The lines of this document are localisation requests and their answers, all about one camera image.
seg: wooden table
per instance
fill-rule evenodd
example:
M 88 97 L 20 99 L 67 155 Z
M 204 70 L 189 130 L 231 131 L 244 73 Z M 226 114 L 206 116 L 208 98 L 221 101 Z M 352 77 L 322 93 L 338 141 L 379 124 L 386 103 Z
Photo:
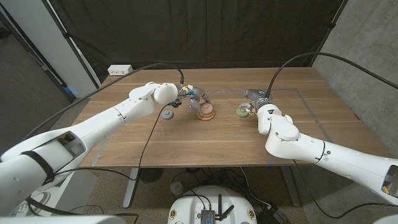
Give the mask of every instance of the wooden table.
M 265 89 L 276 68 L 229 68 L 183 70 L 185 84 L 209 93 L 216 115 L 200 121 L 187 99 L 170 120 L 159 118 L 143 156 L 141 167 L 284 166 L 292 160 L 270 155 L 267 136 L 257 131 L 257 116 L 240 118 L 236 108 L 249 100 L 249 88 Z M 117 77 L 109 76 L 103 84 Z M 122 100 L 147 82 L 178 83 L 176 70 L 144 70 L 97 93 L 75 123 L 84 121 Z M 312 68 L 285 68 L 277 77 L 273 104 L 292 117 L 301 133 L 352 149 L 391 157 L 388 150 L 355 116 L 350 108 Z M 137 167 L 140 154 L 163 105 L 150 116 L 123 126 L 96 146 L 82 167 Z

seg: black cable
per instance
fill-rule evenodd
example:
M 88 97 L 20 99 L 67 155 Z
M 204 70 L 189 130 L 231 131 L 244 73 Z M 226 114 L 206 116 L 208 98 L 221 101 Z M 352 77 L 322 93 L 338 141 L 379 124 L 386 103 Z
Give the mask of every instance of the black cable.
M 299 165 L 297 165 L 297 163 L 296 163 L 295 160 L 293 160 L 293 161 L 294 161 L 294 163 L 296 164 L 296 166 L 297 166 L 297 168 L 298 168 L 298 172 L 300 173 L 300 176 L 301 176 L 301 178 L 302 178 L 302 180 L 303 180 L 305 186 L 307 187 L 307 190 L 308 190 L 308 192 L 310 193 L 312 200 L 315 202 L 315 205 L 317 205 L 317 207 L 319 208 L 319 210 L 321 210 L 321 212 L 322 212 L 323 214 L 325 214 L 326 216 L 328 216 L 328 217 L 330 217 L 330 218 L 334 218 L 334 219 L 342 218 L 342 217 L 344 217 L 345 215 L 347 215 L 348 213 L 352 212 L 353 210 L 356 210 L 357 208 L 361 208 L 361 207 L 367 206 L 367 205 L 380 205 L 380 206 L 398 207 L 398 205 L 393 205 L 393 204 L 388 204 L 388 203 L 375 203 L 375 202 L 363 203 L 363 204 L 361 204 L 361 205 L 357 205 L 357 206 L 355 206 L 355 207 L 353 207 L 353 208 L 347 210 L 346 212 L 344 212 L 343 214 L 341 214 L 341 215 L 339 215 L 339 216 L 337 216 L 337 217 L 331 216 L 331 215 L 327 214 L 325 211 L 323 211 L 322 208 L 319 206 L 319 204 L 318 204 L 318 202 L 315 200 L 315 197 L 313 196 L 313 194 L 312 194 L 310 188 L 308 187 L 307 182 L 306 182 L 305 179 L 304 179 L 304 175 L 303 175 L 303 173 L 301 172 L 301 169 L 300 169 Z
M 164 105 L 164 106 L 162 107 L 162 109 L 160 110 L 159 114 L 157 115 L 157 118 L 156 118 L 154 127 L 153 127 L 152 130 L 150 131 L 148 140 L 147 140 L 147 142 L 145 143 L 145 146 L 144 146 L 144 148 L 143 148 L 143 150 L 142 150 L 142 152 L 141 152 L 141 156 L 140 156 L 139 163 L 138 163 L 138 171 L 139 171 L 139 169 L 140 169 L 140 167 L 141 167 L 141 162 L 142 162 L 142 157 L 144 156 L 144 151 L 145 151 L 145 149 L 146 149 L 146 147 L 147 147 L 147 145 L 148 145 L 148 143 L 149 143 L 150 137 L 152 136 L 152 133 L 154 132 L 154 129 L 155 129 L 155 127 L 156 127 L 156 123 L 157 123 L 157 121 L 159 120 L 159 117 L 160 117 L 160 115 L 162 114 L 162 111 L 163 111 L 163 109 L 164 109 L 166 106 L 168 106 L 168 105 Z
M 96 207 L 96 208 L 99 208 L 99 209 L 101 209 L 102 214 L 105 215 L 104 210 L 102 209 L 102 207 L 98 206 L 98 205 L 82 205 L 82 206 L 79 206 L 79 207 L 76 207 L 74 209 L 69 210 L 69 212 L 71 212 L 73 210 L 76 210 L 78 208 L 82 208 L 82 207 Z
M 138 169 L 139 169 L 140 166 L 141 166 L 142 156 L 144 155 L 145 148 L 147 147 L 148 142 L 149 142 L 149 140 L 150 140 L 150 137 L 152 136 L 152 133 L 154 132 L 154 129 L 155 129 L 155 127 L 156 127 L 156 123 L 157 123 L 157 121 L 159 120 L 159 116 L 160 116 L 160 114 L 162 113 L 163 109 L 164 109 L 166 106 L 167 106 L 167 105 L 165 105 L 165 106 L 161 109 L 161 111 L 159 112 L 159 115 L 157 116 L 157 119 L 156 119 L 156 121 L 155 121 L 154 127 L 152 128 L 152 131 L 150 132 L 149 138 L 148 138 L 148 140 L 147 140 L 147 142 L 146 142 L 146 144 L 145 144 L 145 146 L 144 146 L 144 149 L 142 150 L 141 158 L 140 158 L 139 165 L 138 165 Z M 128 178 L 129 180 L 133 180 L 133 181 L 134 181 L 134 180 L 137 180 L 138 177 L 139 177 L 139 176 L 137 175 L 137 177 L 136 177 L 135 179 L 132 179 L 132 178 L 130 178 L 129 176 L 127 176 L 127 175 L 125 175 L 125 174 L 122 174 L 121 172 L 118 172 L 118 171 L 115 171 L 115 170 L 101 169 L 101 168 L 94 168 L 94 167 L 75 168 L 75 169 L 64 170 L 64 171 L 61 171 L 61 172 L 57 172 L 56 174 L 54 174 L 54 176 L 59 175 L 59 174 L 63 174 L 63 173 L 66 173 L 66 172 L 74 171 L 74 170 L 87 170 L 87 169 L 91 169 L 91 170 L 102 170 L 102 171 L 107 171 L 107 172 L 114 172 L 114 173 L 116 173 L 116 174 L 122 175 L 122 176 Z M 37 208 L 40 208 L 40 209 L 45 210 L 45 211 L 50 212 L 50 213 L 54 213 L 54 214 L 58 214 L 58 215 L 78 215 L 78 214 L 76 214 L 76 213 L 66 212 L 66 211 L 63 211 L 63 210 L 56 209 L 56 208 L 48 207 L 48 206 L 46 206 L 46 205 L 41 204 L 40 202 L 35 201 L 35 200 L 32 199 L 31 197 L 28 197 L 28 198 L 26 199 L 26 202 L 27 202 L 28 206 L 33 205 L 33 206 L 35 206 L 35 207 L 37 207 Z M 35 213 L 33 210 L 31 210 L 31 212 L 32 212 L 34 215 L 39 215 L 39 214 Z
M 56 112 L 56 113 L 53 114 L 51 117 L 49 117 L 49 118 L 47 118 L 45 121 L 41 122 L 41 123 L 40 123 L 36 128 L 34 128 L 29 134 L 27 134 L 27 135 L 22 139 L 22 141 L 25 141 L 26 139 L 28 139 L 29 137 L 31 137 L 37 130 L 39 130 L 41 127 L 43 127 L 45 124 L 47 124 L 49 121 L 51 121 L 52 119 L 54 119 L 54 118 L 57 117 L 58 115 L 62 114 L 63 112 L 65 112 L 65 111 L 67 111 L 67 110 L 69 110 L 70 108 L 72 108 L 72 107 L 74 107 L 75 105 L 79 104 L 79 103 L 82 102 L 83 100 L 85 100 L 85 99 L 91 97 L 91 96 L 94 95 L 95 93 L 97 93 L 97 92 L 99 92 L 99 91 L 101 91 L 101 90 L 104 90 L 105 88 L 111 86 L 113 83 L 116 83 L 116 82 L 122 80 L 123 78 L 126 78 L 126 77 L 128 77 L 128 76 L 130 76 L 130 75 L 132 75 L 132 74 L 134 74 L 134 73 L 136 73 L 136 72 L 139 72 L 139 71 L 141 71 L 141 70 L 145 70 L 145 69 L 153 68 L 153 67 L 158 67 L 158 66 L 160 66 L 160 65 L 163 65 L 163 66 L 166 66 L 166 67 L 170 67 L 170 68 L 175 68 L 175 69 L 177 69 L 177 70 L 180 72 L 180 74 L 181 74 L 180 83 L 183 84 L 184 75 L 183 75 L 181 69 L 175 67 L 174 65 L 171 65 L 171 64 L 168 64 L 168 63 L 155 63 L 155 64 L 152 64 L 152 65 L 148 65 L 148 66 L 144 66 L 144 67 L 138 68 L 138 69 L 136 69 L 136 70 L 133 70 L 133 71 L 131 71 L 131 72 L 128 72 L 128 73 L 126 73 L 125 75 L 123 75 L 123 76 L 121 76 L 121 77 L 119 77 L 119 78 L 117 78 L 117 79 L 115 79 L 115 80 L 109 82 L 108 84 L 102 86 L 101 88 L 92 91 L 91 93 L 85 95 L 83 98 L 80 98 L 79 100 L 77 100 L 76 102 L 72 103 L 71 105 L 66 106 L 66 107 L 64 107 L 64 109 L 62 109 L 62 110 Z
M 68 170 L 64 170 L 64 171 L 61 171 L 61 172 L 57 172 L 56 174 L 54 174 L 54 176 L 60 175 L 60 174 L 66 173 L 66 172 L 75 171 L 75 170 L 100 170 L 100 171 L 106 171 L 106 172 L 114 172 L 115 174 L 119 174 L 119 175 L 125 176 L 125 178 L 128 178 L 129 180 L 133 180 L 133 181 L 135 180 L 135 179 L 130 178 L 128 175 L 122 174 L 121 172 L 118 172 L 118 171 L 115 171 L 115 170 L 94 168 L 94 167 L 82 167 L 82 168 L 68 169 Z
M 174 178 L 173 178 L 173 180 L 172 180 L 172 183 L 174 183 L 174 180 L 175 180 L 176 177 L 178 177 L 179 175 L 184 174 L 184 173 L 194 175 L 194 176 L 195 176 L 195 179 L 196 179 L 197 182 L 198 182 L 198 184 L 200 184 L 200 181 L 199 181 L 198 177 L 197 177 L 194 173 L 189 173 L 188 171 L 179 172 L 176 176 L 174 176 Z
M 207 197 L 202 196 L 202 195 L 198 195 L 198 194 L 196 194 L 193 190 L 191 190 L 191 192 L 192 192 L 194 195 L 198 196 L 198 197 L 204 197 L 205 199 L 207 199 L 207 201 L 209 202 L 209 210 L 211 211 L 211 202 L 210 202 L 210 200 L 209 200 Z
M 271 82 L 270 82 L 270 84 L 269 84 L 269 87 L 268 87 L 268 90 L 267 90 L 267 93 L 266 93 L 266 98 L 269 97 L 269 95 L 270 95 L 270 93 L 271 93 L 272 84 L 274 84 L 274 81 L 275 81 L 275 79 L 276 79 L 276 76 L 278 76 L 278 74 L 280 73 L 280 71 L 281 71 L 284 67 L 286 67 L 290 62 L 294 61 L 295 59 L 300 58 L 300 57 L 306 57 L 306 56 L 309 56 L 309 55 L 323 55 L 323 56 L 328 56 L 328 57 L 332 57 L 332 58 L 336 58 L 336 59 L 338 59 L 338 60 L 344 61 L 344 62 L 346 62 L 346 63 L 348 63 L 348 64 L 350 64 L 350 65 L 352 65 L 352 66 L 354 66 L 354 67 L 356 67 L 356 68 L 358 68 L 358 69 L 360 69 L 361 71 L 363 71 L 363 72 L 365 72 L 365 73 L 371 75 L 371 76 L 374 77 L 374 78 L 377 78 L 378 80 L 380 80 L 380 81 L 384 82 L 385 84 L 387 84 L 387 85 L 389 85 L 389 86 L 392 86 L 392 87 L 394 87 L 395 89 L 398 90 L 398 85 L 397 85 L 397 84 L 392 83 L 392 82 L 390 82 L 389 80 L 386 80 L 385 78 L 380 77 L 379 75 L 376 75 L 375 73 L 369 71 L 368 69 L 366 69 L 366 68 L 364 68 L 364 67 L 358 65 L 357 63 L 354 63 L 354 62 L 352 62 L 352 61 L 350 61 L 350 60 L 348 60 L 348 59 L 345 59 L 345 58 L 343 58 L 343 57 L 340 57 L 340 56 L 337 56 L 337 55 L 334 55 L 334 54 L 329 54 L 329 53 L 323 53 L 323 52 L 309 52 L 309 53 L 300 54 L 300 55 L 298 55 L 298 56 L 296 56 L 296 57 L 291 58 L 290 60 L 288 60 L 287 62 L 285 62 L 285 63 L 278 69 L 278 71 L 275 72 L 275 75 L 272 77 L 272 80 L 271 80 Z
M 199 195 L 182 195 L 182 196 L 179 196 L 178 199 L 179 199 L 179 198 L 182 198 L 182 197 L 188 197 L 188 196 L 198 197 L 198 198 L 200 199 L 200 201 L 202 202 L 202 204 L 203 204 L 203 209 L 206 210 L 205 203 L 204 203 L 203 200 L 199 197 Z

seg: power strip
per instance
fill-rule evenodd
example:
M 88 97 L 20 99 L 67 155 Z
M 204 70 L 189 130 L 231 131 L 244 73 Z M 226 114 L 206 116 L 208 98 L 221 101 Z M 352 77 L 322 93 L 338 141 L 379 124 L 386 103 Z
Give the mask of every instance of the power strip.
M 108 72 L 110 75 L 125 75 L 129 72 L 132 72 L 131 65 L 111 65 L 108 68 Z

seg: concrete wall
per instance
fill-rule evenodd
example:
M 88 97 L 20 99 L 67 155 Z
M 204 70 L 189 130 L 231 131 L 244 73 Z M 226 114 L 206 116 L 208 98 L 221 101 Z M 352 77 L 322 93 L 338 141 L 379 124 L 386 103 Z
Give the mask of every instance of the concrete wall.
M 348 0 L 322 52 L 350 59 L 398 83 L 398 2 Z M 319 56 L 313 67 L 398 157 L 398 90 L 337 59 Z M 338 220 L 328 218 L 314 204 L 297 168 L 292 170 L 310 223 L 373 223 L 397 213 L 396 208 L 367 206 Z M 362 203 L 386 203 L 370 190 L 320 167 L 306 166 L 302 171 L 321 208 L 330 215 L 341 215 Z
M 77 98 L 96 90 L 41 0 L 0 2 Z
M 345 57 L 398 83 L 398 1 L 349 0 L 322 52 Z M 336 59 L 313 67 L 398 157 L 398 90 Z

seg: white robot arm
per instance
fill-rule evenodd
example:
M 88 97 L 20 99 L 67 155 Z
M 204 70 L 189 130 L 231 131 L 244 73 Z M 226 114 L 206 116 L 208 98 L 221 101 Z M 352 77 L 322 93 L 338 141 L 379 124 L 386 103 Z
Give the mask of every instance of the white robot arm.
M 147 83 L 133 89 L 129 98 L 86 121 L 38 134 L 12 147 L 1 156 L 0 216 L 9 215 L 33 191 L 48 189 L 64 180 L 106 136 L 134 119 L 154 112 L 156 101 L 177 98 L 172 83 Z
M 259 132 L 268 134 L 266 149 L 270 154 L 314 163 L 398 205 L 397 159 L 366 154 L 302 134 L 292 118 L 282 116 L 263 91 L 248 90 L 244 96 L 252 101 L 241 104 L 240 109 L 257 114 Z

